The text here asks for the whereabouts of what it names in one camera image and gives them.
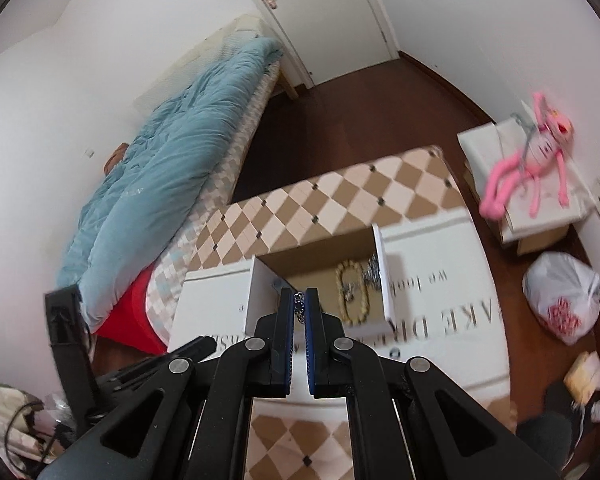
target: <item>brown baseboard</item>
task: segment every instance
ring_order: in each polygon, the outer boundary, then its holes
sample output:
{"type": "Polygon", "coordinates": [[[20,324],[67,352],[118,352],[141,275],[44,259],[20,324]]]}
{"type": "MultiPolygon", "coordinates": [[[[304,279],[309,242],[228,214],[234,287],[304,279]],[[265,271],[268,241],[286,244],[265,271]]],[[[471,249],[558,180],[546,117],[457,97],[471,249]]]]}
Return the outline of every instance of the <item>brown baseboard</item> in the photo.
{"type": "Polygon", "coordinates": [[[473,101],[471,101],[471,99],[469,99],[465,94],[463,94],[461,91],[459,91],[458,88],[456,88],[455,86],[453,86],[449,81],[447,81],[445,78],[443,78],[435,70],[430,69],[427,65],[419,62],[417,59],[415,59],[413,56],[410,56],[406,52],[403,52],[403,51],[399,50],[398,51],[398,55],[403,60],[405,60],[406,62],[411,63],[413,66],[415,66],[421,72],[423,72],[426,75],[428,75],[436,83],[439,83],[440,86],[442,86],[443,88],[445,88],[446,91],[448,91],[456,99],[458,99],[458,101],[460,101],[464,105],[464,107],[469,112],[471,112],[471,114],[478,121],[480,121],[481,123],[492,123],[493,122],[493,119],[491,119],[489,117],[489,115],[487,114],[487,112],[485,112],[484,110],[482,110],[482,108],[480,108],[476,103],[474,103],[473,101]]]}

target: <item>silver screw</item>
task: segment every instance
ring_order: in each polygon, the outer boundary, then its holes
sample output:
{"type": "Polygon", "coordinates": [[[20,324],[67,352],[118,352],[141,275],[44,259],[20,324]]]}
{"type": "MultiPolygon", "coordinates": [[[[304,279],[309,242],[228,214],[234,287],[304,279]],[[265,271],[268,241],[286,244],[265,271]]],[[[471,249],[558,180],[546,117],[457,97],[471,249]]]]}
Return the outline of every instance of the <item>silver screw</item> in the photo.
{"type": "Polygon", "coordinates": [[[264,348],[264,339],[251,337],[250,339],[247,339],[244,345],[247,347],[247,350],[262,350],[264,348]]]}
{"type": "Polygon", "coordinates": [[[427,361],[424,357],[414,357],[411,360],[411,369],[414,372],[426,372],[429,370],[429,361],[427,361]]]}
{"type": "Polygon", "coordinates": [[[169,371],[172,374],[181,374],[189,369],[189,361],[178,357],[169,363],[169,371]]]}
{"type": "Polygon", "coordinates": [[[353,341],[348,337],[339,337],[333,342],[336,350],[351,350],[353,348],[353,341]]]}

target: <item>door frame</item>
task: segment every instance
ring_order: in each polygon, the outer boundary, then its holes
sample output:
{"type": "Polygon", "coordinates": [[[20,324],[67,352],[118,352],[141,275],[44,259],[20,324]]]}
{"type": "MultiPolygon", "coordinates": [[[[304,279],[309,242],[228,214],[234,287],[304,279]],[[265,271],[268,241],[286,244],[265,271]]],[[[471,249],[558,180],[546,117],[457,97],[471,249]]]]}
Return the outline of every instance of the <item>door frame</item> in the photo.
{"type": "MultiPolygon", "coordinates": [[[[251,0],[255,4],[256,8],[260,11],[263,19],[267,22],[267,25],[273,29],[273,31],[278,35],[280,40],[282,40],[284,50],[289,63],[291,64],[294,72],[298,76],[298,79],[302,84],[304,84],[307,88],[311,88],[315,86],[309,71],[304,66],[302,59],[300,58],[298,51],[294,48],[291,40],[287,36],[286,32],[280,25],[280,22],[276,18],[276,15],[272,12],[271,8],[265,3],[264,0],[251,0]]],[[[382,34],[382,38],[386,44],[389,56],[391,59],[398,59],[398,47],[397,42],[395,41],[395,35],[393,27],[391,26],[388,16],[386,15],[386,11],[384,10],[384,5],[380,2],[380,0],[366,0],[371,7],[371,11],[378,23],[378,27],[380,28],[380,33],[382,34]]]]}

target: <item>clear plastic bag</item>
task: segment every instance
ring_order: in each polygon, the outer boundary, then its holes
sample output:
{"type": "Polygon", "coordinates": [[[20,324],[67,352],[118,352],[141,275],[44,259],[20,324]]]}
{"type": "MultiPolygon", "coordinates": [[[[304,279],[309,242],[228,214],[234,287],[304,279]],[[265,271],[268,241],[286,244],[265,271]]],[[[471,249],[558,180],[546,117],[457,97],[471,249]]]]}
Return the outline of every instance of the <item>clear plastic bag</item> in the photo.
{"type": "Polygon", "coordinates": [[[599,274],[566,253],[543,253],[522,279],[540,323],[567,345],[593,328],[600,314],[599,274]]]}
{"type": "Polygon", "coordinates": [[[45,397],[45,411],[56,423],[62,422],[69,428],[75,429],[74,416],[63,392],[54,392],[45,397]]]}

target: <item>mattress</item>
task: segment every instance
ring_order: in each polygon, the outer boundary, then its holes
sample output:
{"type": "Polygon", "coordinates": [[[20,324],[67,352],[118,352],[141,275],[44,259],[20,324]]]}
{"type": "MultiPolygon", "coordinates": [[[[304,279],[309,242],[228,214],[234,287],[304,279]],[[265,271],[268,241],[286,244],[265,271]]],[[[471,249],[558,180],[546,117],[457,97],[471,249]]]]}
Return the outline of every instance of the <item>mattress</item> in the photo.
{"type": "Polygon", "coordinates": [[[165,344],[182,291],[198,234],[212,213],[226,205],[234,192],[244,156],[278,79],[280,63],[269,66],[251,97],[229,149],[200,191],[187,219],[156,260],[146,289],[144,310],[149,324],[165,344]]]}

